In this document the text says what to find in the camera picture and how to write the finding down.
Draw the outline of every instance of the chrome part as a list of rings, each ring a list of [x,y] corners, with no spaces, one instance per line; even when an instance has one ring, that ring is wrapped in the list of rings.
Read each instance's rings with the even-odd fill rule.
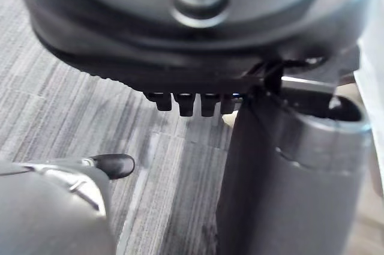
[[[106,217],[106,207],[103,196],[96,183],[88,176],[72,169],[57,165],[17,163],[28,168],[56,185],[73,193],[89,203],[100,216]]]

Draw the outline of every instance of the floor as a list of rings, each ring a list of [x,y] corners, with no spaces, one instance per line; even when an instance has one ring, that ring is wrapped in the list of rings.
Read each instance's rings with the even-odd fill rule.
[[[218,113],[180,118],[132,89],[80,73],[46,52],[21,0],[0,0],[0,158],[29,161],[126,152],[111,183],[118,255],[212,255],[209,230],[231,128]],[[347,254],[384,254],[384,208],[367,183]]]

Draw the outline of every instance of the gray carpet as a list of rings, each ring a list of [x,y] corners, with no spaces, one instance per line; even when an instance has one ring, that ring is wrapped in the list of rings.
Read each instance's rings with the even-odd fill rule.
[[[34,37],[22,0],[0,0],[0,92],[0,160],[137,160],[133,175],[111,183],[119,255],[212,254],[230,139],[218,112],[158,112],[141,93],[59,62]]]

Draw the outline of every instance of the black plastic part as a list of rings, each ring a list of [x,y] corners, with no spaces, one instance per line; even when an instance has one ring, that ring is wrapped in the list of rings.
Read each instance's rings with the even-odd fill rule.
[[[215,113],[216,104],[220,102],[220,94],[202,94],[202,116],[212,117]]]
[[[223,95],[221,98],[220,104],[220,113],[221,114],[232,114],[235,109],[236,102],[232,94]]]
[[[97,0],[25,0],[41,42],[58,58],[136,90],[246,93],[270,57],[338,56],[356,44],[370,0],[303,0],[277,14],[208,30],[150,22]]]
[[[192,117],[193,116],[193,104],[196,98],[196,94],[174,94],[175,101],[179,103],[180,116]]]
[[[90,157],[95,167],[103,171],[109,179],[121,179],[132,174],[134,159],[127,154],[103,154]]]
[[[370,126],[349,100],[328,110],[310,93],[292,106],[264,91],[244,101],[217,207],[219,255],[343,253]]]
[[[145,97],[155,102],[159,111],[171,111],[172,110],[172,98],[170,93],[144,93]]]

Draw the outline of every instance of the black rubber cap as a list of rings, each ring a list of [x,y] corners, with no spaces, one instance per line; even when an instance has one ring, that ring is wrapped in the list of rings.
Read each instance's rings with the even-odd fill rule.
[[[134,159],[127,154],[103,154],[90,158],[95,161],[96,168],[112,180],[129,176],[135,168]]]

